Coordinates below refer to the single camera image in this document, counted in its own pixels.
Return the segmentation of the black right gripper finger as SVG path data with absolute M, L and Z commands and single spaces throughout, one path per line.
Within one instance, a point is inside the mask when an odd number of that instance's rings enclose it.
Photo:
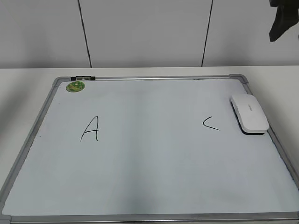
M 275 42 L 287 30 L 299 22 L 298 0 L 270 0 L 271 7 L 277 9 L 273 25 L 269 32 L 270 42 Z

